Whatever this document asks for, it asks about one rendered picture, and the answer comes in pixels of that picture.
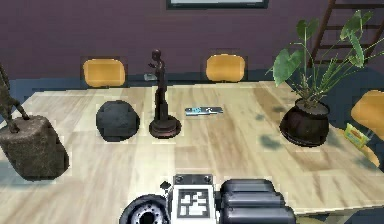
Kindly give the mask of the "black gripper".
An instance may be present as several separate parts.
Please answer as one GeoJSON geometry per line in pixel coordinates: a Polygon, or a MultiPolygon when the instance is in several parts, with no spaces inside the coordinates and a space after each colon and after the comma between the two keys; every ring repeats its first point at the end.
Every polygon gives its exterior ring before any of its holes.
{"type": "Polygon", "coordinates": [[[165,197],[155,194],[137,197],[123,210],[119,224],[170,224],[165,197]]]}

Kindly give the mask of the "dark brown figure statue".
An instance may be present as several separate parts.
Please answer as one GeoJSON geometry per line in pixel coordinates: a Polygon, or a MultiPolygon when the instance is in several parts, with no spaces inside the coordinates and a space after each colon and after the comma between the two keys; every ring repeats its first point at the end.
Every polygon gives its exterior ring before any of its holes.
{"type": "Polygon", "coordinates": [[[155,115],[149,125],[150,134],[157,139],[170,139],[177,136],[181,131],[180,121],[168,112],[168,103],[165,99],[167,85],[165,82],[165,62],[161,59],[161,51],[152,51],[152,60],[149,63],[155,69],[157,78],[157,90],[155,92],[155,115]]]}

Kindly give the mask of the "brown statue on rough block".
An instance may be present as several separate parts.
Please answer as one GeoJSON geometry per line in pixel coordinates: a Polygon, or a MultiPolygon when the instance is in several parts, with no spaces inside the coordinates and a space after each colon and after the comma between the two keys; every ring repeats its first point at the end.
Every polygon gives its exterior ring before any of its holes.
{"type": "Polygon", "coordinates": [[[11,96],[10,81],[0,63],[0,148],[14,170],[27,181],[53,180],[69,168],[69,156],[50,121],[28,115],[11,96]]]}

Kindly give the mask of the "light wooden table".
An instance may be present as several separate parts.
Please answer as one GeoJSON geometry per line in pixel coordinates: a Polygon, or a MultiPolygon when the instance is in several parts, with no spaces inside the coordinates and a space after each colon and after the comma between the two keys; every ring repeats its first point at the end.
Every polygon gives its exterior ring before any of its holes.
{"type": "Polygon", "coordinates": [[[299,215],[324,213],[343,224],[357,211],[384,207],[384,173],[371,166],[337,130],[315,148],[301,148],[280,133],[294,104],[285,84],[270,81],[172,86],[169,109],[182,124],[172,139],[152,137],[150,87],[48,91],[24,104],[47,117],[65,146],[70,166],[50,182],[20,178],[0,151],[0,224],[117,224],[135,197],[159,193],[179,173],[266,178],[299,215]],[[107,101],[128,102],[140,117],[138,132],[105,141],[96,113],[107,101]],[[186,108],[221,107],[222,113],[187,116],[186,108]]]}

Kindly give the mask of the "black round ball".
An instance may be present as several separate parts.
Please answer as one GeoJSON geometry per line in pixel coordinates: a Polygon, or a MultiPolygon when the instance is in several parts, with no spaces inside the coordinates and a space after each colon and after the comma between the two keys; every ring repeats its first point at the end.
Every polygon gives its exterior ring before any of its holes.
{"type": "Polygon", "coordinates": [[[140,117],[126,101],[105,102],[96,113],[96,127],[107,142],[120,142],[133,137],[139,129],[140,117]]]}

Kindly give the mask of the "blue grey remote control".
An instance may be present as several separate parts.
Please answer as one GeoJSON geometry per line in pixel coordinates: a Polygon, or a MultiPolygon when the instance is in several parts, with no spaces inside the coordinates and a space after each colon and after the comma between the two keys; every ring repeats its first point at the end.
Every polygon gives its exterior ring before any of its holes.
{"type": "Polygon", "coordinates": [[[191,107],[185,109],[187,116],[211,115],[222,113],[221,107],[191,107]]]}

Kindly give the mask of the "orange chair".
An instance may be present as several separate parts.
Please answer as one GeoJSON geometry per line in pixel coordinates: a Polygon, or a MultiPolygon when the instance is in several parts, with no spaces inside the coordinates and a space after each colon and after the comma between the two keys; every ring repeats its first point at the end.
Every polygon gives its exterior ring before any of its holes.
{"type": "Polygon", "coordinates": [[[83,64],[85,82],[91,87],[117,87],[125,82],[125,68],[117,59],[89,59],[83,64]]]}
{"type": "Polygon", "coordinates": [[[384,141],[384,92],[370,90],[353,106],[352,118],[384,141]]]}
{"type": "Polygon", "coordinates": [[[245,65],[245,60],[238,55],[213,55],[206,61],[206,76],[214,82],[239,82],[244,77],[245,65]]]}

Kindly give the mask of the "green plant in dark pot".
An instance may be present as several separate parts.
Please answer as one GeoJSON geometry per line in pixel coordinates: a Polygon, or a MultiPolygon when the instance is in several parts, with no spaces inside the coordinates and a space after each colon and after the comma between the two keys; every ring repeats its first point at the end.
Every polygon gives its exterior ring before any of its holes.
{"type": "Polygon", "coordinates": [[[334,44],[353,44],[352,49],[326,50],[319,59],[324,64],[308,67],[312,51],[309,40],[319,29],[319,20],[300,20],[296,24],[298,40],[289,43],[275,56],[268,72],[276,86],[290,82],[292,91],[298,96],[294,105],[282,117],[279,129],[291,143],[304,147],[317,147],[325,143],[329,133],[329,106],[323,98],[342,79],[363,70],[360,65],[361,39],[364,34],[356,33],[345,41],[334,44]]]}

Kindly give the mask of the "yellow green box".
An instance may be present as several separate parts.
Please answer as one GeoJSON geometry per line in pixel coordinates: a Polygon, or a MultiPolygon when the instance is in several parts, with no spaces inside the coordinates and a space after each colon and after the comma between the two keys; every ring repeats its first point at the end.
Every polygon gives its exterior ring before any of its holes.
{"type": "Polygon", "coordinates": [[[348,123],[344,131],[344,137],[357,148],[364,147],[370,140],[368,136],[359,131],[352,124],[348,123]]]}

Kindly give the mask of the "brown wooden ladder shelf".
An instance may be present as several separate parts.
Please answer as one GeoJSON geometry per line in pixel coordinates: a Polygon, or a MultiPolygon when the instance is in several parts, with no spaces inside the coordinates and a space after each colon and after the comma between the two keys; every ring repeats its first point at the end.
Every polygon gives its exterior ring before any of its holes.
{"type": "Polygon", "coordinates": [[[383,40],[381,38],[382,33],[384,32],[384,20],[380,25],[367,24],[368,20],[373,16],[371,9],[384,9],[383,3],[338,3],[337,0],[328,0],[328,6],[326,12],[323,16],[319,33],[315,41],[315,46],[312,50],[311,57],[312,59],[307,63],[308,67],[312,67],[314,64],[324,64],[323,59],[316,60],[316,55],[319,49],[352,49],[353,44],[334,44],[334,45],[322,45],[322,38],[326,30],[339,30],[340,31],[340,40],[345,41],[351,37],[352,34],[363,33],[364,29],[375,29],[376,34],[372,39],[370,44],[361,44],[361,51],[357,52],[357,55],[360,57],[359,64],[366,64],[371,58],[373,58],[372,52],[374,51],[375,46],[383,40]],[[355,9],[353,16],[344,24],[344,25],[329,25],[329,19],[334,10],[347,10],[355,9]]]}

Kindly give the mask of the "framed wall picture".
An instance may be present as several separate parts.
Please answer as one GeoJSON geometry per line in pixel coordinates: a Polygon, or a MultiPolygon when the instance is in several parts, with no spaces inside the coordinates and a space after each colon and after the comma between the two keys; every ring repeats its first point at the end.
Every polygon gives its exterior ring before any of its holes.
{"type": "Polygon", "coordinates": [[[167,9],[267,9],[269,0],[165,0],[167,9]]]}

